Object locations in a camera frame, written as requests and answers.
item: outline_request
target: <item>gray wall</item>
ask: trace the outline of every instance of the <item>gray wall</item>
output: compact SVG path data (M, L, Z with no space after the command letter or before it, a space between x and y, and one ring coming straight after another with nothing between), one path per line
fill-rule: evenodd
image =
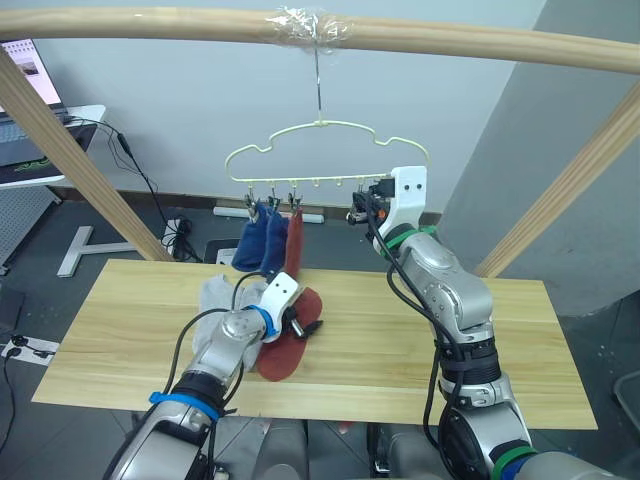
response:
M637 43L640 2L549 0L536 29ZM443 242L467 268L493 249L637 80L516 66L440 223ZM564 315L593 311L637 290L639 186L636 141L501 276L544 280Z
M2 8L180 5L275 9L264 0L2 0ZM293 2L292 6L305 6ZM329 12L531 29L544 0L323 0ZM62 99L104 104L161 192L240 197L223 161L248 143L317 118L312 56L298 48L214 42L45 39L36 42ZM513 62L338 51L322 56L325 118L364 123L381 137L426 145L433 156L427 208L442 212L500 98ZM144 190L106 148L93 160L117 188ZM238 157L237 176L324 176L390 171L423 161L409 147L375 147L363 133L315 129L282 138L267 155ZM309 203L351 202L342 188L306 184ZM287 187L277 193L286 196ZM259 192L264 198L268 188Z

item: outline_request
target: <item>cloth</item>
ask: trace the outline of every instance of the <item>cloth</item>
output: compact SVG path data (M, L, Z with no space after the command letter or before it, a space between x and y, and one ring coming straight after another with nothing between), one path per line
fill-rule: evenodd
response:
M300 271L304 240L302 230L302 211L298 210L289 222L286 243L285 272L294 279ZM296 309L298 323L302 328L306 328L320 318L322 300L316 291L305 288L293 307ZM256 369L267 380L279 382L298 368L306 345L307 340L296 338L293 332L284 333L275 342L265 343L262 346L256 361Z
M238 243L238 249L231 261L233 268L241 272L258 270L265 254L269 214L267 207L260 202L256 204L256 210L258 219L256 223L249 220L245 225L240 243Z
M264 257L260 264L260 271L265 275L279 272L284 265L288 226L288 218L280 215L277 210L269 209L267 240L265 242Z
M289 220L289 230L287 232L287 253L284 260L284 271L293 279L296 279L298 277L298 272L300 272L303 242L304 232L302 228L302 211L298 210L291 217L291 220Z
M234 285L227 282L224 275L216 275L204 282L200 289L200 311L203 312L211 308L231 309L233 288ZM246 288L240 287L236 294L236 309L259 304L266 288L265 282L253 282L248 284ZM224 313L211 313L198 321L192 341L194 353L206 345L223 315ZM245 350L242 357L245 372L251 370L255 365L261 346L262 342L257 341Z

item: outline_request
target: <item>wooden pole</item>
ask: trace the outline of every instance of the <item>wooden pole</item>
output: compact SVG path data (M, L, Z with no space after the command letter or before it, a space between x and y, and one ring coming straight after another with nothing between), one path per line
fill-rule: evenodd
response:
M299 45L267 21L275 11L183 7L91 7L0 10L0 39L123 37ZM325 14L319 28L339 25L336 46L548 63L640 74L637 44L513 28Z
M496 277L591 185L640 133L640 83L476 269Z
M56 119L3 48L0 48L0 105L145 259L173 260Z

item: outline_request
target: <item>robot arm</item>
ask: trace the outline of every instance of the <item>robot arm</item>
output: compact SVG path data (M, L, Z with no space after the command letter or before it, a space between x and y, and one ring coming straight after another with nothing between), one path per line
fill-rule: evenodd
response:
M440 350L438 385L447 400L438 429L447 470L460 479L614 478L575 457L532 448L498 361L489 289L420 231L426 181L424 167L395 168L391 178L354 193L347 220L369 224L375 250L392 262L431 322Z
M195 480L209 468L201 448L224 415L224 395L254 342L273 341L299 285L278 274L260 304L226 313L210 341L196 352L170 393L151 395L154 404L116 453L105 479Z

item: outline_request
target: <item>blue ring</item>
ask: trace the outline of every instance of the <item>blue ring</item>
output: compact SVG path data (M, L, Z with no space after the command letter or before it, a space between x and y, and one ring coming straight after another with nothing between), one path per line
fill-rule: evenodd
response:
M246 309L257 310L258 312L260 312L260 315L262 315L262 318L264 318L264 323L266 323L267 325L267 331L264 334L265 338L269 338L278 334L276 327L273 325L273 319L271 318L271 315L269 315L269 312L267 312L263 308L258 307L257 305L249 305L248 307L246 307Z
M197 408L214 422L220 418L220 414L214 408L211 408L209 405L195 397L184 395L182 393L164 394L160 392L153 392L149 397L149 401L153 404L167 401L183 403L184 405Z

